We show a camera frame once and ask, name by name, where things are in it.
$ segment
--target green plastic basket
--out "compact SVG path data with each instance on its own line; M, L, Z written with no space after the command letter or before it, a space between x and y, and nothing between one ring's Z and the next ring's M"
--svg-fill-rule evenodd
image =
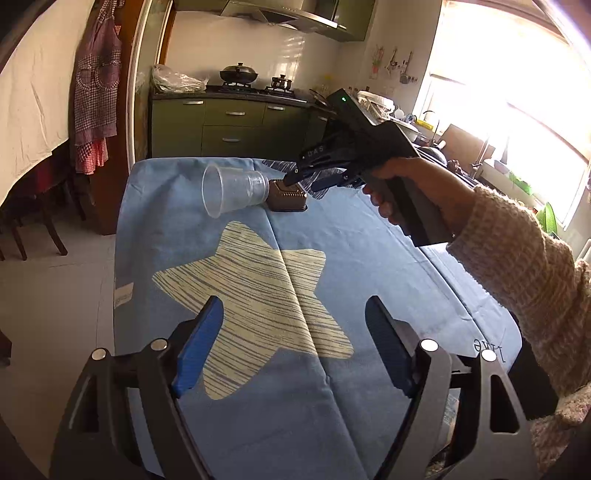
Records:
M532 188L529 183L526 181L521 180L517 175L515 175L512 171L509 172L509 179L515 183L521 190L526 192L527 195L531 195Z
M544 232L546 232L548 235L554 235L558 237L558 227L552 205L546 203L544 208L538 212L536 218L538 219L538 222L540 223L540 226Z

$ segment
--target hand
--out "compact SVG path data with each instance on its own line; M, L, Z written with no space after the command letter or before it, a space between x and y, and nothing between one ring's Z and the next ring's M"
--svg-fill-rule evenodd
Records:
M372 172L379 179L406 177L441 210L443 220L454 235L459 235L468 223L474 208L475 194L466 183L453 173L423 158L391 158ZM379 214L390 223L400 223L400 214L381 194L373 192L367 185L363 192L371 196L371 202L378 207Z

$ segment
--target red checkered cloth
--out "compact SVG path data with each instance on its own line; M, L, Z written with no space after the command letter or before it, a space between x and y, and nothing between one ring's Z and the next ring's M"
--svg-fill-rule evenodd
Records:
M76 171L84 175L92 175L97 167L102 167L109 160L107 142L95 140L85 145L76 146Z
M121 71L121 41L115 28L115 8L125 0L103 0L89 26L76 62L74 127L76 171L90 175L109 158L105 138L117 135L117 89Z

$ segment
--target star pattern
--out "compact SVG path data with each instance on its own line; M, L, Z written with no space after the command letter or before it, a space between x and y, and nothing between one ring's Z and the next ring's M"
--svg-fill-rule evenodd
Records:
M208 396L231 395L279 348L346 359L353 346L314 295L326 256L280 251L240 222L229 223L215 255L153 276L156 285L197 314L211 295L224 304L222 329L203 369Z

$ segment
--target blue tablecloth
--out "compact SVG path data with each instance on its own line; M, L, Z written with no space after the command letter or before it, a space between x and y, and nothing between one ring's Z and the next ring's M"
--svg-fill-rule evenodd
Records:
M281 175L237 158L136 164L119 215L114 328L119 355L167 337L194 318L201 296L220 288L267 299L246 305L222 292L224 345L180 400L217 479L360 480L376 473L410 400L391 384L366 328L372 295L421 337L462 355L488 345L510 367L521 348L516 324L444 246L415 248L351 189L310 199L303 213L255 206L211 219L201 197L210 161ZM263 260L253 266L253 258ZM273 268L287 279L282 293L273 290ZM281 295L300 316L283 324L279 314L265 320L252 312ZM137 395L131 403L142 457L159 473Z

